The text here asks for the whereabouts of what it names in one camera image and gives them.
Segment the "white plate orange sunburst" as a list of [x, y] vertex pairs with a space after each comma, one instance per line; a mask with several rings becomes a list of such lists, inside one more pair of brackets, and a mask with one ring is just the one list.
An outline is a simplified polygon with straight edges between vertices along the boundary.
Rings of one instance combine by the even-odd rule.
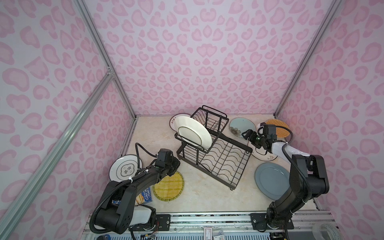
[[176, 118], [178, 117], [191, 117], [190, 114], [187, 114], [187, 113], [179, 113], [179, 114], [176, 114], [174, 116], [171, 117], [170, 121], [169, 121], [169, 126], [170, 128], [173, 130], [173, 131], [177, 131], [176, 127], [175, 127], [175, 121], [176, 121]]

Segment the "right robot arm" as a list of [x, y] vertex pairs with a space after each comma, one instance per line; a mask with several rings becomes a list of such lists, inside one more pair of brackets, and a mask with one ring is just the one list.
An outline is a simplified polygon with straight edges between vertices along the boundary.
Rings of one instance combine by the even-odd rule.
[[320, 155], [311, 155], [278, 140], [276, 125], [263, 124], [256, 131], [251, 129], [242, 137], [257, 149], [264, 148], [268, 153], [287, 160], [290, 165], [289, 187], [278, 200], [267, 208], [266, 227], [288, 230], [288, 222], [293, 214], [309, 200], [329, 192], [330, 184], [325, 160]]

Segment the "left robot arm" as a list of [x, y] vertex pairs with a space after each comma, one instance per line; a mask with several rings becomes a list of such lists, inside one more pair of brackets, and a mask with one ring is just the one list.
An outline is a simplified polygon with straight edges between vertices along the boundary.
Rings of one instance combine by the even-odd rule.
[[137, 196], [166, 176], [173, 176], [180, 161], [168, 149], [160, 149], [153, 162], [131, 179], [107, 184], [93, 211], [89, 227], [95, 234], [124, 233], [134, 226], [134, 209]]

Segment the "star plate yellow rim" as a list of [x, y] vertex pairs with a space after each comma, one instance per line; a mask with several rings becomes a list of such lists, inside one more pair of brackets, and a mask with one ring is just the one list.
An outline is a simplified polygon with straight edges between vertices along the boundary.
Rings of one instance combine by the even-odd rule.
[[200, 149], [208, 150], [212, 146], [212, 137], [208, 130], [197, 120], [186, 116], [175, 118], [175, 128], [181, 139]]

